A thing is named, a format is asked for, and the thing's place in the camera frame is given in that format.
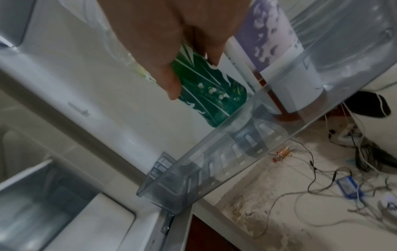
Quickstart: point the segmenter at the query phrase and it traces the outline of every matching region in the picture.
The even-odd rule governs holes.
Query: green bottle
[[[178,99],[200,113],[212,127],[219,126],[247,101],[243,85],[187,45],[181,47],[171,65],[182,84]]]

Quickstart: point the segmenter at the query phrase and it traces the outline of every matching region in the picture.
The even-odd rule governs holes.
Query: dirty floor
[[[342,131],[345,127],[344,119],[330,121],[330,129]],[[330,185],[333,171],[339,167],[351,169],[355,179],[362,175],[355,167],[355,150],[330,143],[324,121],[317,121],[294,139],[312,152],[314,165],[325,172],[317,173],[311,189]],[[293,149],[292,156],[277,163],[263,158],[258,164],[263,168],[261,174],[223,209],[228,218],[266,251],[396,250],[397,236],[385,231],[378,221],[349,212],[356,209],[355,202],[345,199],[336,185],[321,195],[293,194],[278,199],[266,230],[268,214],[277,197],[307,191],[314,179],[308,164],[310,154],[298,143],[291,141],[287,145]],[[337,178],[346,175],[340,171]],[[382,182],[383,177],[371,179],[374,186]],[[377,192],[368,202],[375,207],[382,193]]]

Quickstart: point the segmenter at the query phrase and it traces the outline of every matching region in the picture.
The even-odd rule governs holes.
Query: clear plastic tray
[[[173,214],[204,197],[397,62],[397,7],[392,0],[352,0],[339,21],[229,119],[172,165],[160,158],[137,195]],[[320,95],[302,108],[302,81]],[[276,115],[269,98],[294,112]]]

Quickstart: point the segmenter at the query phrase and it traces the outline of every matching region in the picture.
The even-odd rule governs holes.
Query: refrigerator door shelf
[[[351,1],[338,14],[340,20],[332,28],[236,113],[171,167],[153,169],[138,190],[138,196],[173,214],[182,212],[395,64],[397,7],[389,0],[376,2],[374,9],[373,0]],[[382,22],[373,19],[370,26],[363,25],[362,20],[371,11],[380,13]],[[350,54],[361,42],[367,43],[367,50]],[[348,60],[341,60],[340,55],[344,54]],[[333,67],[324,69],[324,63]],[[266,109],[266,97],[274,94],[279,100],[296,105],[291,98],[296,93],[290,93],[301,92],[303,96],[305,90],[299,88],[299,81],[313,72],[318,74],[316,79],[322,93],[315,103],[299,110],[295,119],[281,121]]]

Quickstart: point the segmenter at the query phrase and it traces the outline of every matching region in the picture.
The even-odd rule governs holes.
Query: hand
[[[218,65],[229,37],[237,32],[251,0],[98,0],[120,42],[167,92],[182,86],[170,63],[185,38]]]

